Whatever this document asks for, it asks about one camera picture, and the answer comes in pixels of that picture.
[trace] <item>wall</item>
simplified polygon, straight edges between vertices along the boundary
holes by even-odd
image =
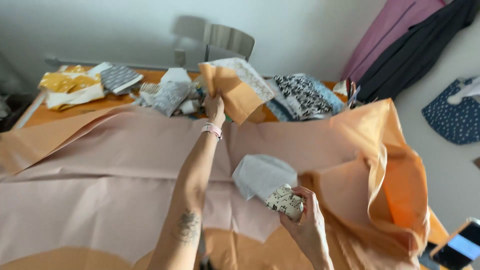
[[[421,109],[457,77],[480,75],[480,16],[448,44],[434,68],[395,100],[407,143],[422,157],[429,204],[446,229],[454,232],[467,217],[480,218],[480,143],[454,145],[439,136]]]
[[[0,51],[31,83],[45,57],[174,66],[204,59],[205,23],[256,39],[250,63],[263,75],[305,72],[337,80],[386,0],[22,0],[2,1]]]

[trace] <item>table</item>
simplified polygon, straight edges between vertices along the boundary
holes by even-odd
[[[138,73],[143,74],[144,78],[142,82],[148,83],[159,83],[162,76],[166,71],[152,71],[152,70],[137,70]],[[200,73],[189,73],[190,78],[193,80],[198,77]],[[329,89],[333,89],[336,83],[334,82],[324,82],[325,86]],[[119,105],[129,104],[133,102],[133,99],[129,95],[115,96],[113,94],[108,94],[106,98],[94,100],[92,102],[74,106],[72,108],[63,110],[63,111],[52,111],[49,110],[44,104],[45,96],[39,94],[35,101],[28,107],[25,113],[21,116],[18,122],[13,126],[14,129],[29,127],[33,125],[48,123],[51,121],[64,119],[72,116],[76,116],[83,113],[88,113],[91,111],[111,108]],[[271,114],[267,115],[265,118],[266,122],[275,121],[276,118]],[[448,238],[448,232],[443,227],[442,223],[435,216],[433,211],[429,208],[430,211],[430,236],[428,240],[432,243],[440,243]],[[421,266],[422,270],[428,270],[426,267]]]

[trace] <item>person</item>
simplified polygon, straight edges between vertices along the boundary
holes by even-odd
[[[209,116],[209,130],[203,129],[205,132],[201,133],[180,169],[172,194],[174,200],[168,209],[149,270],[187,270],[194,267],[200,241],[205,190],[215,148],[221,137],[218,132],[225,121],[225,106],[220,92],[214,98],[208,96],[205,107]],[[302,223],[295,223],[287,215],[279,213],[280,222],[315,270],[333,270],[328,255],[324,218],[315,193],[301,186],[292,190],[306,200],[305,218]]]

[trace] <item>chair backrest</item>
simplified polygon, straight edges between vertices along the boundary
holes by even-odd
[[[206,25],[204,43],[238,53],[248,60],[255,45],[255,39],[235,28],[224,25]]]

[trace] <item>pink cloth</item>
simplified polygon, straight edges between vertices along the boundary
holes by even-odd
[[[342,80],[357,82],[380,54],[408,31],[412,25],[444,7],[441,0],[388,0],[343,71]]]

